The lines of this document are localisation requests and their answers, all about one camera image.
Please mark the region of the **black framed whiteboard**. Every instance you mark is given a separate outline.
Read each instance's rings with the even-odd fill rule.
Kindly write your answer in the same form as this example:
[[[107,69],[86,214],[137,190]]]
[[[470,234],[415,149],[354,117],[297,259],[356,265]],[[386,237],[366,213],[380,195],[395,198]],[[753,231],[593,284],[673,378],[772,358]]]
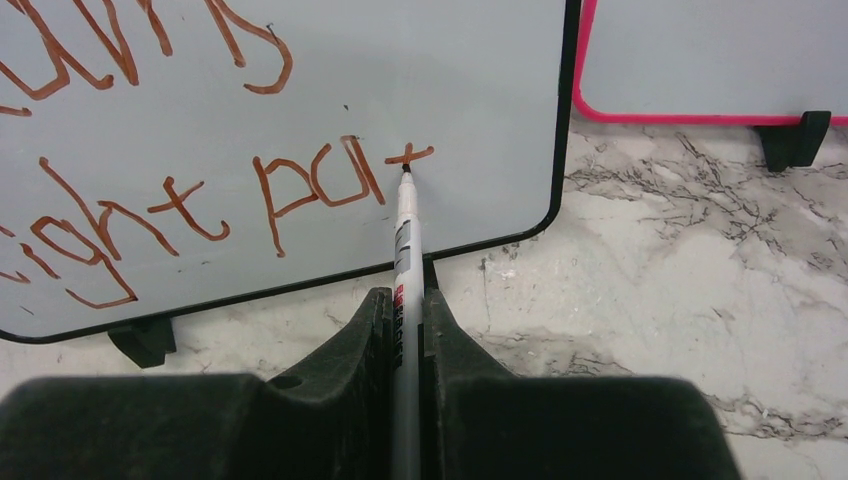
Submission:
[[[556,216],[575,1],[5,1],[1,336],[388,270]]]

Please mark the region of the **white red marker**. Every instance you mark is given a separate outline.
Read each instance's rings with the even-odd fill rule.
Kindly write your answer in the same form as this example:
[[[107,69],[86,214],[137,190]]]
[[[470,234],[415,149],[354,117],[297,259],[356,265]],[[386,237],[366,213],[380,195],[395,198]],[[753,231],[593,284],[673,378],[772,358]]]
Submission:
[[[402,171],[394,243],[390,477],[419,479],[423,259],[417,190],[410,165],[404,164]]]

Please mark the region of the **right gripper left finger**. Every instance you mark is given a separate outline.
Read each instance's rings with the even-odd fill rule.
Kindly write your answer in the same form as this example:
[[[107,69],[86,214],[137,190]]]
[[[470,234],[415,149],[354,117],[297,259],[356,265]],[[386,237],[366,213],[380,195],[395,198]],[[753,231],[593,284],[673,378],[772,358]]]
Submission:
[[[5,479],[367,479],[385,473],[391,292],[280,375],[55,377],[1,404]]]

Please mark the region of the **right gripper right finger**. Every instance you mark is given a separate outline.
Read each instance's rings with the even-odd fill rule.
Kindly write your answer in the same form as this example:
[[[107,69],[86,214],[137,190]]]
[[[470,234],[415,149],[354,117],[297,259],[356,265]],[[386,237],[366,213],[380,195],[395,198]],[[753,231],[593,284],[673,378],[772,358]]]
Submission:
[[[428,479],[736,479],[707,401],[666,377],[516,375],[424,300]]]

